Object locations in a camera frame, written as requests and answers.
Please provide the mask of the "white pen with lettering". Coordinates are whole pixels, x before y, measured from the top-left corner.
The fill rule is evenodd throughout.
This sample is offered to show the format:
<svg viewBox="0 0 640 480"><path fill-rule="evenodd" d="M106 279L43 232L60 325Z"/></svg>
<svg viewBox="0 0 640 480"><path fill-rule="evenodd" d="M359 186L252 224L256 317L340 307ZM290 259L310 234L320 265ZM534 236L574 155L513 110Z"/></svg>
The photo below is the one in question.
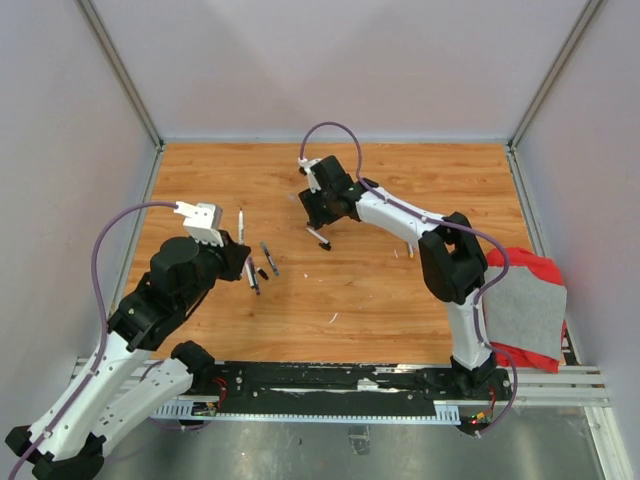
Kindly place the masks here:
<svg viewBox="0 0 640 480"><path fill-rule="evenodd" d="M245 244L245 235L244 235L244 211L243 208L239 209L238 212L238 243L240 245Z"/></svg>

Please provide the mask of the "blue gel pen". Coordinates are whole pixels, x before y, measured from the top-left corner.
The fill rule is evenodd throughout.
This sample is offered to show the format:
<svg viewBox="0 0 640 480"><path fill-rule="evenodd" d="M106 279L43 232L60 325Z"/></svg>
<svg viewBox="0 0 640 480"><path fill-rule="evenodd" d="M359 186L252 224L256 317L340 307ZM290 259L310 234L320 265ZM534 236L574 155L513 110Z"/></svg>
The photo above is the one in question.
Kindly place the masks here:
<svg viewBox="0 0 640 480"><path fill-rule="evenodd" d="M261 241L260 245L261 245L262 251L263 251L263 253L264 253L264 255L265 255L265 257L266 257L266 259L267 259L272 271L273 271L273 273L276 276L279 276L280 275L279 269L277 267L277 264L276 264L276 262L274 260L274 257L272 256L267 244L264 241Z"/></svg>

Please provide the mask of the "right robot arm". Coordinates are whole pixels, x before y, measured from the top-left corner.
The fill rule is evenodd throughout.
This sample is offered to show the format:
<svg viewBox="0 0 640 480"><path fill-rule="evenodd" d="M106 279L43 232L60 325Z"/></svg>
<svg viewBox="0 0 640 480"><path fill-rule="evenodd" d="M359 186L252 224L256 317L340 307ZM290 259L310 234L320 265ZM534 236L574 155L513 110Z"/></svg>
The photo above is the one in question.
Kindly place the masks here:
<svg viewBox="0 0 640 480"><path fill-rule="evenodd" d="M318 230L349 217L379 227L419 252L423 279L445 304L453 340L451 368L455 392L474 400L486 392L496 368L488 347L480 297L488 269L486 257L468 219L420 210L367 179L355 181L334 156L300 159L309 187L299 198Z"/></svg>

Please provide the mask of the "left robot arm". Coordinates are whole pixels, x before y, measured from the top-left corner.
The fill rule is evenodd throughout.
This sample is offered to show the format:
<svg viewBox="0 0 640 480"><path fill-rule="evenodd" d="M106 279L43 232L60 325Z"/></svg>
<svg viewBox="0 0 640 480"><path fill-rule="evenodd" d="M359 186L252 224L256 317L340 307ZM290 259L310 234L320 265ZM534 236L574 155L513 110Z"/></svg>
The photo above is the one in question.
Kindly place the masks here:
<svg viewBox="0 0 640 480"><path fill-rule="evenodd" d="M150 268L125 296L92 357L36 422L5 439L37 479L93 479L114 447L172 397L207 393L218 379L215 359L193 341L177 347L122 396L122 384L204 301L218 281L238 281L251 249L227 232L208 244L166 240Z"/></svg>

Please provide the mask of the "white thin pen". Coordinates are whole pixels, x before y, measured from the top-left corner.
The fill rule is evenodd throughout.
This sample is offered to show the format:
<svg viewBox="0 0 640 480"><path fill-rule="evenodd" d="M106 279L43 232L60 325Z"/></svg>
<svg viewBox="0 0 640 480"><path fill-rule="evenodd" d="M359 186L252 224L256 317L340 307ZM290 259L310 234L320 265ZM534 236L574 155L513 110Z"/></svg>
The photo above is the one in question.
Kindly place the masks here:
<svg viewBox="0 0 640 480"><path fill-rule="evenodd" d="M253 276L253 274L251 272L251 268L250 268L250 266L249 266L249 264L247 262L245 262L245 264L244 264L244 274L245 274L245 276L246 276L246 278L248 280L250 288L254 289L255 288L255 279L254 279L254 276Z"/></svg>

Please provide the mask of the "purple gel pen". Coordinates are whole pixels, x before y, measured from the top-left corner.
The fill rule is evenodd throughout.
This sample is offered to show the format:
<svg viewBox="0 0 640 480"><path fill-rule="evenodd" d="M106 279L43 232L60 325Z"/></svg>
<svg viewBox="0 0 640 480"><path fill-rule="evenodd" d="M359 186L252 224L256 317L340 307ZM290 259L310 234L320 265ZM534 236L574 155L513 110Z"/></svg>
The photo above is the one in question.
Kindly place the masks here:
<svg viewBox="0 0 640 480"><path fill-rule="evenodd" d="M252 280L252 288L255 291L255 294L259 295L260 294L260 287L259 287L259 280L258 280L259 275L257 273L253 258L251 256L248 257L247 263L249 267L250 277Z"/></svg>

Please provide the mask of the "white pen black end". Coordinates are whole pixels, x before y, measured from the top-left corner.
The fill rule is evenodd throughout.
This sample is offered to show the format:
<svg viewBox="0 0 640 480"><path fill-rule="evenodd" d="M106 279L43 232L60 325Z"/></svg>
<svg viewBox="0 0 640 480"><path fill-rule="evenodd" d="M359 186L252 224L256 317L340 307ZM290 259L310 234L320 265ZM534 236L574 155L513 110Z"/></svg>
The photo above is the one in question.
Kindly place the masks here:
<svg viewBox="0 0 640 480"><path fill-rule="evenodd" d="M316 230L311 227L306 227L306 230L313 235L322 245L330 245L330 241L326 239L324 236L319 234Z"/></svg>

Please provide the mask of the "small black white cap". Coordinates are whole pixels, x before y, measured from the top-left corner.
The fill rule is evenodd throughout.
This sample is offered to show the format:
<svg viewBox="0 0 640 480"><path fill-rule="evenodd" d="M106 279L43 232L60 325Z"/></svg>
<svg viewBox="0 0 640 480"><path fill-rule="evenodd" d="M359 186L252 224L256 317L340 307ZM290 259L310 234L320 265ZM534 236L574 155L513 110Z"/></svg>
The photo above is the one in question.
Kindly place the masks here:
<svg viewBox="0 0 640 480"><path fill-rule="evenodd" d="M264 280L268 280L269 279L269 276L268 276L267 272L264 269L262 269L261 267L257 267L256 268L256 272Z"/></svg>

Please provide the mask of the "red and grey cloth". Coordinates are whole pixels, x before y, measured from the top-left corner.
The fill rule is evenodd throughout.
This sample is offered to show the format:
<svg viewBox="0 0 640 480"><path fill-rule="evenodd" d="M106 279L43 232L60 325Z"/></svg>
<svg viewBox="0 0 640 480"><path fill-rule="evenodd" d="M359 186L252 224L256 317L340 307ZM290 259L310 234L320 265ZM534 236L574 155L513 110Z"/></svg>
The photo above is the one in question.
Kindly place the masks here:
<svg viewBox="0 0 640 480"><path fill-rule="evenodd" d="M483 295L487 336L497 363L556 374L566 333L567 290L554 261L521 247L506 249L507 275Z"/></svg>

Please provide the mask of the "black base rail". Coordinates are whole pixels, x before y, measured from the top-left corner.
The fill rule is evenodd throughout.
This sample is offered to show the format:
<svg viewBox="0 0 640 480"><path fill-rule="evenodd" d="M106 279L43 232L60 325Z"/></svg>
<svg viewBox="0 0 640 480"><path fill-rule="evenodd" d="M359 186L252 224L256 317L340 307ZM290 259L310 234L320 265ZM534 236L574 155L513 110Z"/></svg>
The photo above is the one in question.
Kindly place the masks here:
<svg viewBox="0 0 640 480"><path fill-rule="evenodd" d="M401 364L228 362L208 368L196 391L227 389L224 413L274 416L430 416L440 400L508 401L508 373L472 383L452 367Z"/></svg>

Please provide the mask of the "aluminium frame rail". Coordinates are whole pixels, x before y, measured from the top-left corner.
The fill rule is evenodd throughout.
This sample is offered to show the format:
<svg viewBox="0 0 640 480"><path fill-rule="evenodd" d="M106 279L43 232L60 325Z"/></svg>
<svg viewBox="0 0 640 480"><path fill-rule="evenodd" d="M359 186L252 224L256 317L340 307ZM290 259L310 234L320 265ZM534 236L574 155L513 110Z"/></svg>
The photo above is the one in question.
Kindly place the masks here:
<svg viewBox="0 0 640 480"><path fill-rule="evenodd" d="M152 362L107 353L45 416L34 475L93 479L135 428L166 433L147 479L629 479L599 370L495 371L465 393L449 367Z"/></svg>

